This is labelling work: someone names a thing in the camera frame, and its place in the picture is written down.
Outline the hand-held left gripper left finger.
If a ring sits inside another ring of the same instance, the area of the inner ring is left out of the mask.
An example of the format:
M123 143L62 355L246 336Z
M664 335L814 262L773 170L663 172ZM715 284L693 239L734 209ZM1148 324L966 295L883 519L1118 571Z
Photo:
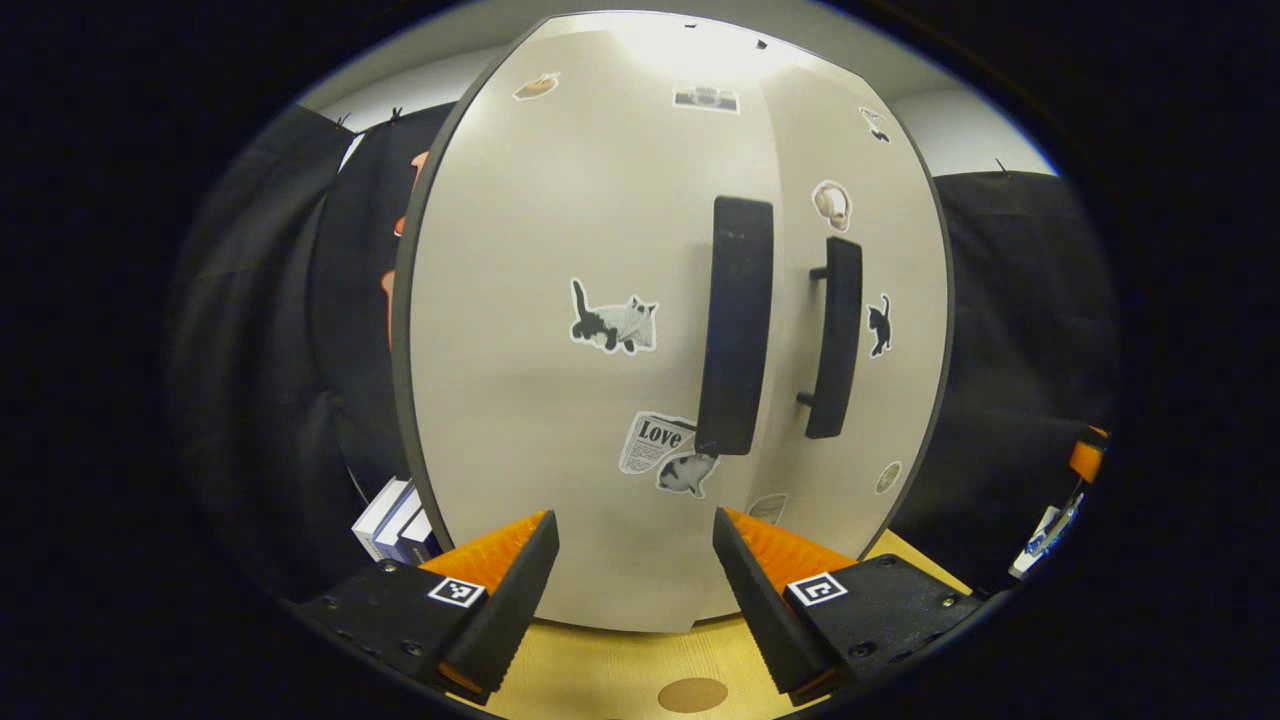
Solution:
M559 552L544 510L426 562L383 559L291 614L379 671L471 703L500 689Z

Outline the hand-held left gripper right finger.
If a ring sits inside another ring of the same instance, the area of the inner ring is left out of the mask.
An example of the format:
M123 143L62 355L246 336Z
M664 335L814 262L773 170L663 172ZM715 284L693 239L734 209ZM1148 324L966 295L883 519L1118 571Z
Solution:
M986 602L899 553L854 561L717 509L712 544L777 691L852 698L897 680L986 616Z

